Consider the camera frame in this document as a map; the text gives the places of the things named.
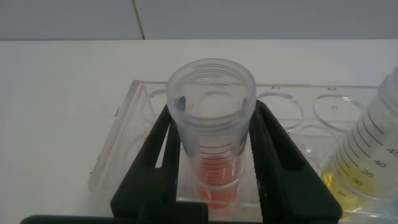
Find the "clear plastic tray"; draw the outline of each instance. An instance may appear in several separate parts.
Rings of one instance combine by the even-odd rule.
[[[100,203],[105,203],[103,206],[109,205],[165,106],[166,87],[167,82],[133,81],[89,180],[90,190],[101,199]],[[257,85],[257,99],[271,109],[318,173],[376,92],[376,86]],[[235,203],[227,208],[209,209],[210,220],[262,220],[249,144],[245,158],[246,170]],[[157,166],[161,162],[162,151]],[[182,150],[177,200],[203,201],[193,183],[187,155]],[[394,205],[377,205],[369,213],[345,212],[349,215],[340,222],[397,223],[396,208]]]

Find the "plastic centrifuge tube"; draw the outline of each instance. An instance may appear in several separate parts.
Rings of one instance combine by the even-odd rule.
[[[398,68],[380,84],[321,177],[347,211],[398,196]]]
[[[167,106],[188,155],[197,189],[210,207],[236,198],[243,151],[256,104],[256,83],[242,65],[208,58],[179,68],[167,85]]]

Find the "yellow liquid in cylinder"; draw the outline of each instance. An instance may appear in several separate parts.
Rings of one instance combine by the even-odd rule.
[[[374,195],[374,188],[370,180],[372,174],[366,174],[354,162],[344,158],[344,151],[339,149],[321,172],[321,179],[329,191],[337,199],[344,211],[358,211],[366,206]]]

